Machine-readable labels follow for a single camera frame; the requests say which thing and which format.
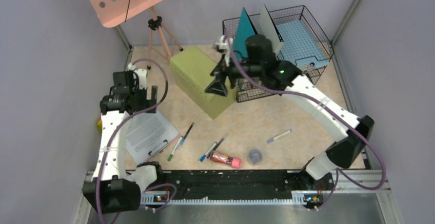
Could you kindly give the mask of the green rectangular box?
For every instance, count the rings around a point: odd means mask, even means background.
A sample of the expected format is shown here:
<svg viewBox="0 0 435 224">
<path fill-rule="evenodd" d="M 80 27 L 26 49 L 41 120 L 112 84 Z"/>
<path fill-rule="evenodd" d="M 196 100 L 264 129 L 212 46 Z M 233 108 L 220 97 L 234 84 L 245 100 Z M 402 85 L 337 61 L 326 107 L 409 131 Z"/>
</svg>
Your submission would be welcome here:
<svg viewBox="0 0 435 224">
<path fill-rule="evenodd" d="M 226 97 L 205 92 L 213 81 L 210 73 L 216 62 L 200 48 L 185 48 L 171 57 L 169 66 L 177 86 L 210 118 L 217 118 L 235 102 L 236 91 L 230 89 L 228 80 L 225 83 L 228 89 Z"/>
</svg>

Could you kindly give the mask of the printed paper clipboard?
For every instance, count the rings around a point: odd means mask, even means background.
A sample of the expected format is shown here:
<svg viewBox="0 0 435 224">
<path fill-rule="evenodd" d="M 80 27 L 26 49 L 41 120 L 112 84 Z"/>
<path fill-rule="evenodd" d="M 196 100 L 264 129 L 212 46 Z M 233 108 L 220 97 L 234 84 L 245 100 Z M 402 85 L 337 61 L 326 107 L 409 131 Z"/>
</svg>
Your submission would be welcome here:
<svg viewBox="0 0 435 224">
<path fill-rule="evenodd" d="M 142 113 L 127 122 L 127 151 L 134 163 L 146 162 L 180 137 L 175 126 L 159 111 Z"/>
</svg>

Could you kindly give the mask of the teal folder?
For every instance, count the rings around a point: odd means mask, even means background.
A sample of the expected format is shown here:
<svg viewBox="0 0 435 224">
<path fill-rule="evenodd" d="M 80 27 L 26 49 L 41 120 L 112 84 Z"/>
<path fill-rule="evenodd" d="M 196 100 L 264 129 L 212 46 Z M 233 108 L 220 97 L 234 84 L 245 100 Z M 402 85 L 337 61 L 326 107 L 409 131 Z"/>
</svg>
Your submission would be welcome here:
<svg viewBox="0 0 435 224">
<path fill-rule="evenodd" d="M 257 31 L 249 15 L 247 14 L 246 9 L 243 7 L 238 27 L 233 39 L 233 50 L 238 60 L 248 56 L 245 41 L 248 37 L 256 34 Z"/>
</svg>

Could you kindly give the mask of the white blue marker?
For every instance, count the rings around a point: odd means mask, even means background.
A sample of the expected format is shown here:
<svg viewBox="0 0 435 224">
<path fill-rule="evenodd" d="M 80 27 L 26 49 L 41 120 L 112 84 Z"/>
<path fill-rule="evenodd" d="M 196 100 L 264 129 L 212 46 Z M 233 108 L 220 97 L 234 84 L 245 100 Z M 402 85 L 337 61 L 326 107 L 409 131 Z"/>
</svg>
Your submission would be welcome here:
<svg viewBox="0 0 435 224">
<path fill-rule="evenodd" d="M 276 141 L 277 139 L 279 139 L 279 138 L 281 138 L 281 137 L 283 137 L 283 136 L 285 136 L 285 135 L 287 135 L 287 134 L 289 134 L 289 133 L 291 133 L 291 132 L 292 132 L 291 130 L 287 130 L 287 131 L 285 131 L 285 132 L 282 132 L 281 134 L 278 134 L 278 135 L 276 135 L 276 136 L 274 136 L 274 137 L 268 139 L 268 140 L 266 141 L 266 143 L 267 143 L 267 144 L 270 144 L 270 143 Z"/>
</svg>

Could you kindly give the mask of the grey white folder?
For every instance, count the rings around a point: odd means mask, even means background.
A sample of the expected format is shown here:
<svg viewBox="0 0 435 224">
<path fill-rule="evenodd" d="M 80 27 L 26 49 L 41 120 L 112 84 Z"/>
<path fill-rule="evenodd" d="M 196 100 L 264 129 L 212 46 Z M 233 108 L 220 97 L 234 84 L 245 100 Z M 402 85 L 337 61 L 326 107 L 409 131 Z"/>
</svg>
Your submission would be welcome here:
<svg viewBox="0 0 435 224">
<path fill-rule="evenodd" d="M 273 52 L 278 56 L 284 40 L 274 23 L 266 5 L 264 4 L 258 19 L 258 33 L 264 35 L 267 39 L 271 41 Z"/>
</svg>

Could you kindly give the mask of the light blue clipboard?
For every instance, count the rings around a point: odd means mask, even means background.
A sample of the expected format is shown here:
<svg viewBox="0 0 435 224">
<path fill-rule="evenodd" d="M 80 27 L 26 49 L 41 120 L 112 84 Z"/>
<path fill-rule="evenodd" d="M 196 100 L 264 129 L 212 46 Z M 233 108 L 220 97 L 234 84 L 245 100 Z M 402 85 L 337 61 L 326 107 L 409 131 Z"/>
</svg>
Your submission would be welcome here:
<svg viewBox="0 0 435 224">
<path fill-rule="evenodd" d="M 299 69 L 308 71 L 329 64 L 329 55 L 316 36 L 312 36 L 300 20 L 277 25 L 284 40 L 279 59 L 291 62 Z"/>
</svg>

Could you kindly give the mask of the black wire desk organizer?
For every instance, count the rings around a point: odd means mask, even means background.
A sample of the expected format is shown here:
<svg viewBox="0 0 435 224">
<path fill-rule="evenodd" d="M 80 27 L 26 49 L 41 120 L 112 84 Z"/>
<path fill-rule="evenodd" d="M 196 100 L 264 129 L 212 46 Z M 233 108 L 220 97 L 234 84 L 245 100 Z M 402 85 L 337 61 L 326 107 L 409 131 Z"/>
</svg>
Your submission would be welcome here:
<svg viewBox="0 0 435 224">
<path fill-rule="evenodd" d="M 333 46 L 324 30 L 305 5 L 272 10 L 269 13 L 284 40 L 277 58 L 292 62 L 316 84 L 334 55 Z M 235 36 L 239 20 L 240 17 L 223 20 L 223 33 Z M 237 81 L 238 103 L 272 95 L 245 80 Z"/>
</svg>

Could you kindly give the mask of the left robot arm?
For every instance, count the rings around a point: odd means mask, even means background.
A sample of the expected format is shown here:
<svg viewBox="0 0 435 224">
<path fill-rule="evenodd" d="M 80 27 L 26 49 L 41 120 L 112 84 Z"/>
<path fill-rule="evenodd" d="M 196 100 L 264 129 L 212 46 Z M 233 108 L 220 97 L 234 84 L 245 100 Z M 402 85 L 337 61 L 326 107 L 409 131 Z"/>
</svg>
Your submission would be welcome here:
<svg viewBox="0 0 435 224">
<path fill-rule="evenodd" d="M 126 170 L 127 121 L 137 114 L 156 112 L 157 86 L 147 98 L 147 71 L 115 72 L 109 94 L 100 101 L 102 136 L 92 179 L 83 195 L 100 214 L 137 210 L 149 186 L 158 190 L 164 175 L 157 163 L 146 163 L 132 173 Z"/>
</svg>

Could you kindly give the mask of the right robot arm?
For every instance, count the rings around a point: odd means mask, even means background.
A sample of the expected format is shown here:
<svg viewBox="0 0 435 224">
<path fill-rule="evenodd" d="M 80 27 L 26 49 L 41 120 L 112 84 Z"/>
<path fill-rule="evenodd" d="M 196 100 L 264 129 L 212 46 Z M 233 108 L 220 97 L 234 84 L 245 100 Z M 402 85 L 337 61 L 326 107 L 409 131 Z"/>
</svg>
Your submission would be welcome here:
<svg viewBox="0 0 435 224">
<path fill-rule="evenodd" d="M 233 89 L 238 79 L 258 78 L 267 92 L 282 95 L 297 104 L 334 139 L 331 146 L 303 167 L 302 185 L 315 189 L 330 171 L 348 169 L 363 150 L 374 125 L 373 119 L 348 112 L 322 93 L 293 63 L 277 59 L 272 42 L 264 35 L 248 37 L 245 46 L 246 56 L 238 59 L 232 38 L 222 35 L 215 41 L 213 48 L 222 57 L 210 73 L 214 80 L 205 92 L 227 96 L 226 80 Z"/>
</svg>

